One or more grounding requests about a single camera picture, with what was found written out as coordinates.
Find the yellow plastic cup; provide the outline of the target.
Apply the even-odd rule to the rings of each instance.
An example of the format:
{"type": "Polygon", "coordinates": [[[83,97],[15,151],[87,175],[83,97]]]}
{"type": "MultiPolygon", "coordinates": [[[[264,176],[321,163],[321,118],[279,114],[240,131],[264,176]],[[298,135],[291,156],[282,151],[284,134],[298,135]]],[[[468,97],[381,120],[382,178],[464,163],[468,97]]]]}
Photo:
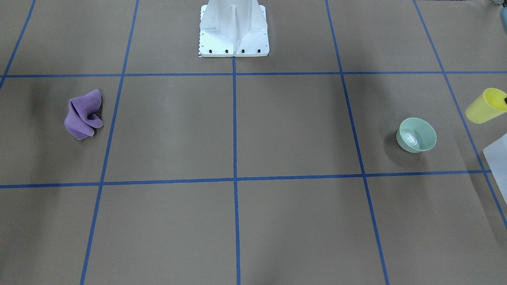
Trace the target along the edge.
{"type": "Polygon", "coordinates": [[[487,88],[465,110],[465,116],[475,124],[483,124],[507,112],[507,94],[497,88],[487,88]]]}

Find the mint green bowl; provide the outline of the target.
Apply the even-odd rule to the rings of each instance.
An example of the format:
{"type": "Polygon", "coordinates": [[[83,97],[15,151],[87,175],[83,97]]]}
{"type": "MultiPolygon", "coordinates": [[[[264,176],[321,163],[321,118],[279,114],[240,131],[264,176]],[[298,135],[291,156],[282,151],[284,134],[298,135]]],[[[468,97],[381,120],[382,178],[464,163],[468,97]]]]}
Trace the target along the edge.
{"type": "Polygon", "coordinates": [[[400,148],[409,153],[422,153],[435,147],[437,134],[434,128],[421,118],[404,119],[396,132],[400,148]]]}

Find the purple cloth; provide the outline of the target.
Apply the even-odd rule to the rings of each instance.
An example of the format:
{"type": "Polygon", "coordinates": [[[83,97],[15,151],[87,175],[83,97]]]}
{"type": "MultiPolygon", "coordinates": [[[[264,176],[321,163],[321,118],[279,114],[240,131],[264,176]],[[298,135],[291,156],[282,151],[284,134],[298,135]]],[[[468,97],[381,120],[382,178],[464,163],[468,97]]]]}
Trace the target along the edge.
{"type": "Polygon", "coordinates": [[[103,98],[98,89],[70,99],[64,120],[65,129],[77,140],[93,137],[95,131],[104,125],[97,115],[102,104],[103,98]]]}

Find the clear plastic storage box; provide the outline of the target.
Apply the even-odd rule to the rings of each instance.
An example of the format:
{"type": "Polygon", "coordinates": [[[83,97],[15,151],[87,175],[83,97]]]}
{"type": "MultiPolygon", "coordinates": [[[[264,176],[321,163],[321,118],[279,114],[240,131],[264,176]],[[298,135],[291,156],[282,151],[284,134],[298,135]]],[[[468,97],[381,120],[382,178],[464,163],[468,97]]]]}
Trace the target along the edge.
{"type": "Polygon", "coordinates": [[[503,135],[483,149],[484,157],[500,190],[502,200],[507,199],[507,135],[503,135]]]}

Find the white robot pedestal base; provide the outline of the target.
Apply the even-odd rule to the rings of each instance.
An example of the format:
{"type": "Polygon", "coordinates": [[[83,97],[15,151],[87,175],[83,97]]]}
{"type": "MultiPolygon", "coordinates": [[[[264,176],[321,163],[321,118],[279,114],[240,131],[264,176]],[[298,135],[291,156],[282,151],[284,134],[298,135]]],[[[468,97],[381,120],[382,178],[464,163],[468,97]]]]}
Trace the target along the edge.
{"type": "Polygon", "coordinates": [[[210,0],[200,8],[199,27],[201,57],[270,54],[266,7],[257,0],[210,0]]]}

